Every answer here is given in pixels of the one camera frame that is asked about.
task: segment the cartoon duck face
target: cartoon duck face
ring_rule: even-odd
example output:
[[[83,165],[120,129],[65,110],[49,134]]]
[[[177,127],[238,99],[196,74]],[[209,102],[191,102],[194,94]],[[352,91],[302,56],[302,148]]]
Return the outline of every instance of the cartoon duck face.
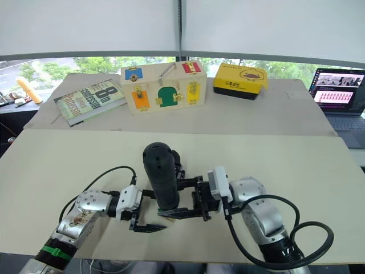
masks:
[[[248,70],[242,70],[240,72],[240,76],[242,78],[245,78],[248,81],[256,81],[256,80],[263,80],[263,73],[254,69],[254,68],[250,68]]]

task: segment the white curtain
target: white curtain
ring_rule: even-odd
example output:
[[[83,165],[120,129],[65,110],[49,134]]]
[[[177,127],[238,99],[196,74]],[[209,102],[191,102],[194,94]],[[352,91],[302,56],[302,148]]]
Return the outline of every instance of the white curtain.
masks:
[[[68,51],[174,51],[169,0],[0,0],[0,55]]]
[[[183,3],[183,55],[237,53],[365,63],[364,0]]]

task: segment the laptop screen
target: laptop screen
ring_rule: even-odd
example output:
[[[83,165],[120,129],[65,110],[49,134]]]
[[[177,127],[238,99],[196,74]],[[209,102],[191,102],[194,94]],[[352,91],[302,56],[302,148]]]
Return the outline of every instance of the laptop screen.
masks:
[[[361,114],[365,108],[365,71],[318,68],[309,89],[324,112]]]

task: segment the window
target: window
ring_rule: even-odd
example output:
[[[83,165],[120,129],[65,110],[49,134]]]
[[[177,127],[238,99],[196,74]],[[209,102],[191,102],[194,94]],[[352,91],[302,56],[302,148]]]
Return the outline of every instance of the window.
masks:
[[[7,100],[21,96],[22,89],[16,83],[18,76],[25,77],[37,93],[49,94],[72,72],[118,74],[121,67],[174,61],[175,57],[75,57],[2,61],[0,92]]]
[[[306,63],[291,63],[277,61],[257,61],[246,59],[225,59],[225,58],[200,58],[191,57],[191,59],[200,60],[208,77],[215,77],[221,63],[240,65],[246,67],[259,67],[265,69],[269,78],[274,79],[300,79],[309,90],[313,80],[314,73],[318,67],[327,69],[350,69],[349,67],[315,65]]]

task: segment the road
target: road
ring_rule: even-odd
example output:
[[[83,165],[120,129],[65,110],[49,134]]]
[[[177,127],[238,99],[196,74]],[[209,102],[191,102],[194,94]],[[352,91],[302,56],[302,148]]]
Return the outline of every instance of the road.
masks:
[[[39,61],[40,63],[48,63],[48,62],[56,62],[61,66],[69,66],[72,69],[76,69],[77,65],[74,63],[72,58],[45,58],[45,59],[31,59],[31,60],[19,60],[9,62],[7,65],[4,65],[5,61],[0,62],[0,91],[4,94],[7,94],[9,88],[16,85],[15,79],[18,77],[22,64],[28,63],[32,64],[33,62]]]

